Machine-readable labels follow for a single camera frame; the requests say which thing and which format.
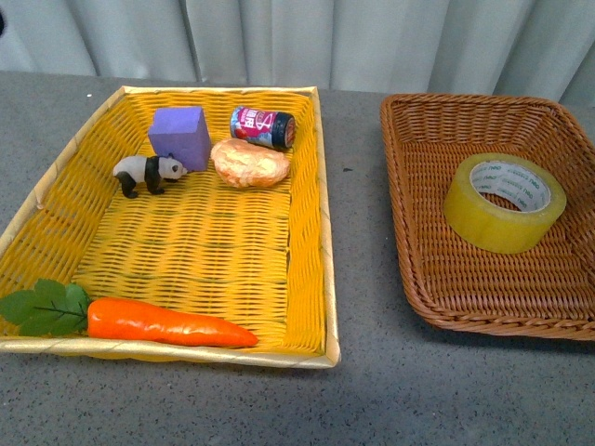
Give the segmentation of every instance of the panda's black leg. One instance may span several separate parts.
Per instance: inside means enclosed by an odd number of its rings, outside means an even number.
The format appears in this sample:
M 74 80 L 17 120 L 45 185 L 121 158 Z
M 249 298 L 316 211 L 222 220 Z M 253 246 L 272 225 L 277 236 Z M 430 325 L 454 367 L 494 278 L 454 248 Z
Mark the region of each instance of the panda's black leg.
M 137 198 L 139 193 L 134 190 L 137 187 L 137 182 L 127 173 L 120 172 L 116 175 L 122 185 L 122 193 L 126 198 Z
M 155 181 L 154 179 L 147 178 L 147 189 L 153 195 L 161 195 L 165 192 L 163 188 L 159 187 L 159 180 Z

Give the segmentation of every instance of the curtain fold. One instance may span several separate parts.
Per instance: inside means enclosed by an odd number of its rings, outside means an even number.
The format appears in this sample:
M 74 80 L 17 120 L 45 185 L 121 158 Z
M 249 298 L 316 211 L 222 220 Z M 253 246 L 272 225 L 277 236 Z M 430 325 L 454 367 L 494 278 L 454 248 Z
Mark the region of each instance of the curtain fold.
M 0 0 L 0 70 L 595 106 L 592 0 Z

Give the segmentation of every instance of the can label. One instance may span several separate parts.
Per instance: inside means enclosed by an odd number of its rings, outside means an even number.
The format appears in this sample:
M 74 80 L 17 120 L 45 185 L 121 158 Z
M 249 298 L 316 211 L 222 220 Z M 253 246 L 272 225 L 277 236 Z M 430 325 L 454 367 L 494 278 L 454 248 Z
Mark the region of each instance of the can label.
M 231 115 L 231 135 L 253 144 L 272 148 L 272 125 L 276 117 L 277 111 L 238 107 Z

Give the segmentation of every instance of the green leaves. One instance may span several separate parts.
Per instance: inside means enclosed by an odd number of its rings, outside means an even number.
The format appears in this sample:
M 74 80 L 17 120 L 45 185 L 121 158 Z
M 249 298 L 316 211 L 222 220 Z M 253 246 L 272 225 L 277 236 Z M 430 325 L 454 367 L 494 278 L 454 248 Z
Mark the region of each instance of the green leaves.
M 86 291 L 75 283 L 66 286 L 39 279 L 32 290 L 0 299 L 0 315 L 19 326 L 22 336 L 68 335 L 86 329 Z

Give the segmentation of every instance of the tape roll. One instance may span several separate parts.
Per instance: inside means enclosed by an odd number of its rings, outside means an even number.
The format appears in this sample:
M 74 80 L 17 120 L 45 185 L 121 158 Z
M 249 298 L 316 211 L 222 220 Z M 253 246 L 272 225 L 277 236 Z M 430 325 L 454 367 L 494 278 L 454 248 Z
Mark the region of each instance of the tape roll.
M 519 210 L 489 202 L 498 195 Z M 461 163 L 444 200 L 444 215 L 464 240 L 487 251 L 517 254 L 533 248 L 566 207 L 556 178 L 513 155 L 481 153 Z

